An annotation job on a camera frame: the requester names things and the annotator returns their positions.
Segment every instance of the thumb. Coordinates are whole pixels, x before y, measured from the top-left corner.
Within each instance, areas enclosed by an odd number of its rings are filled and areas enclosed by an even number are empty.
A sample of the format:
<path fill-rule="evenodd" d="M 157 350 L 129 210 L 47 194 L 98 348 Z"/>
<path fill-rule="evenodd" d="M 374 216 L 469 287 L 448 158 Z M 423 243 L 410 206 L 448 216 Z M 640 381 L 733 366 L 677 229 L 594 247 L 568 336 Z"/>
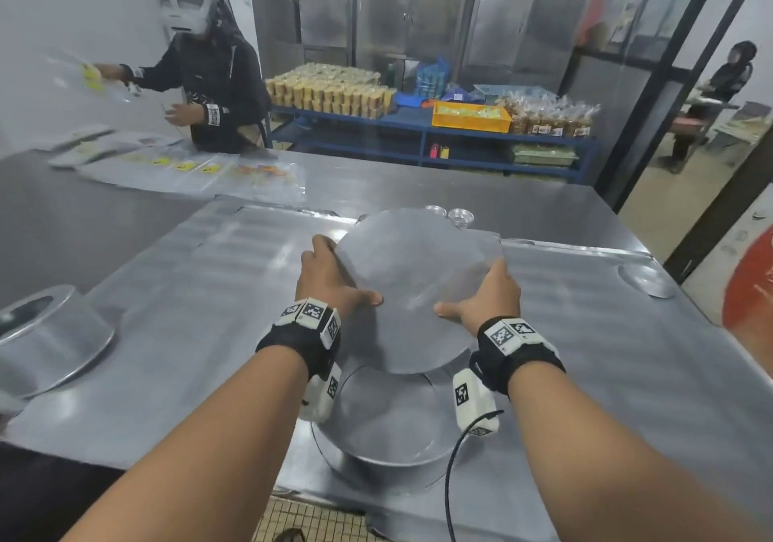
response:
<path fill-rule="evenodd" d="M 441 318 L 461 318 L 461 302 L 438 302 L 433 310 Z"/>
<path fill-rule="evenodd" d="M 360 290 L 362 299 L 372 303 L 374 306 L 381 304 L 384 301 L 384 297 L 375 290 Z"/>

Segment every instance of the hand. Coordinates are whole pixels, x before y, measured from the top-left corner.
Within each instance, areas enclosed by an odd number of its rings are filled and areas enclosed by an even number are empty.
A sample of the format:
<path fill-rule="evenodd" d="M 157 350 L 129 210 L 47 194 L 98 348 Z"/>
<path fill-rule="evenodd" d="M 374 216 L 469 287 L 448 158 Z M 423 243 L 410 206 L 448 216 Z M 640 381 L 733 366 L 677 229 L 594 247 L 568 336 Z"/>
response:
<path fill-rule="evenodd" d="M 120 66 L 115 66 L 114 64 L 109 64 L 109 63 L 95 63 L 93 64 L 93 66 L 99 70 L 99 73 L 102 75 L 103 79 L 106 79 L 106 80 L 124 79 L 124 69 Z"/>
<path fill-rule="evenodd" d="M 498 259 L 478 288 L 478 293 L 457 302 L 439 302 L 435 314 L 443 318 L 459 318 L 468 332 L 478 336 L 483 323 L 496 316 L 521 316 L 521 288 L 507 273 L 507 262 Z"/>
<path fill-rule="evenodd" d="M 314 298 L 337 308 L 343 319 L 363 301 L 374 306 L 383 302 L 383 296 L 373 290 L 358 290 L 346 285 L 341 276 L 338 260 L 333 254 L 335 242 L 323 235 L 312 238 L 313 251 L 301 254 L 301 276 L 295 286 L 295 300 Z"/>
<path fill-rule="evenodd" d="M 176 127 L 189 127 L 204 122 L 204 107 L 200 104 L 173 104 L 164 118 Z"/>

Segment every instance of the person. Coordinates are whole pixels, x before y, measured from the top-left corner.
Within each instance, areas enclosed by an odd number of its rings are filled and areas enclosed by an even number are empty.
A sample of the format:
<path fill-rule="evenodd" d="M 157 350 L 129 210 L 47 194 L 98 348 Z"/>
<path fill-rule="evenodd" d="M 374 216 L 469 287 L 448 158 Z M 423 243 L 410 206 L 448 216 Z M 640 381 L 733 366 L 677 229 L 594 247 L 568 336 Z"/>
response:
<path fill-rule="evenodd" d="M 317 235 L 312 246 L 302 255 L 299 302 L 285 309 L 257 352 L 118 479 L 63 542 L 250 539 L 285 458 L 307 381 L 325 367 L 324 347 L 300 348 L 281 330 L 285 318 L 315 298 L 337 308 L 345 332 L 346 316 L 358 304 L 382 302 L 377 292 L 344 283 L 330 239 Z M 460 319 L 480 343 L 479 331 L 492 320 L 520 316 L 520 298 L 499 260 L 474 296 L 436 304 L 435 312 Z M 294 345 L 276 344 L 272 337 L 280 336 Z M 760 539 L 733 509 L 602 410 L 549 357 L 514 365 L 493 345 L 478 353 L 486 383 L 509 397 L 539 494 L 562 540 Z"/>
<path fill-rule="evenodd" d="M 751 60 L 757 56 L 757 46 L 751 41 L 736 43 L 728 53 L 728 62 L 723 64 L 708 82 L 699 84 L 696 88 L 708 98 L 729 102 L 746 86 L 751 78 L 754 67 Z M 687 110 L 687 117 L 693 119 L 711 120 L 720 113 L 715 107 L 693 104 Z M 687 154 L 695 142 L 691 135 L 674 136 L 674 146 L 671 156 L 663 157 L 660 165 L 673 174 L 681 173 L 687 161 Z"/>
<path fill-rule="evenodd" d="M 261 121 L 271 99 L 255 50 L 241 35 L 228 0 L 161 0 L 161 18 L 175 32 L 153 67 L 96 63 L 105 79 L 163 92 L 182 87 L 186 103 L 173 104 L 166 120 L 190 127 L 202 151 L 239 153 L 263 146 Z"/>

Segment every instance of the forearm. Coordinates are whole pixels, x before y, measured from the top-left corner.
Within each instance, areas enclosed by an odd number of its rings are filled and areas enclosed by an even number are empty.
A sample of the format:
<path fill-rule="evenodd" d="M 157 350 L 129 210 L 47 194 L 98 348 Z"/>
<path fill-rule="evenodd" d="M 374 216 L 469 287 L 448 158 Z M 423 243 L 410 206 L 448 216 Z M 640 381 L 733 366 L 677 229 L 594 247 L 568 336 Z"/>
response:
<path fill-rule="evenodd" d="M 290 444 L 303 359 L 262 349 L 111 487 L 66 542 L 249 540 Z"/>
<path fill-rule="evenodd" d="M 756 540 L 719 499 L 554 366 L 527 363 L 508 394 L 562 540 Z"/>

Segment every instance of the stack of packaged food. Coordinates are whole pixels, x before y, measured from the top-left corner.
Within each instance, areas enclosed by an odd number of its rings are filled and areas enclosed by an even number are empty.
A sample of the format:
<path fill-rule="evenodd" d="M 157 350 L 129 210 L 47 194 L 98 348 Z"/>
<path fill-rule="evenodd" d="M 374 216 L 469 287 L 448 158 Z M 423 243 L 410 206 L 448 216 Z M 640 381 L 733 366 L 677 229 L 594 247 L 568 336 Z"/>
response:
<path fill-rule="evenodd" d="M 551 135 L 553 137 L 590 137 L 593 119 L 600 106 L 573 103 L 568 97 L 553 94 L 531 97 L 508 93 L 497 99 L 496 105 L 505 107 L 513 118 L 513 134 Z"/>
<path fill-rule="evenodd" d="M 278 107 L 377 119 L 389 112 L 396 92 L 380 87 L 380 78 L 361 68 L 308 63 L 267 79 L 266 88 Z"/>

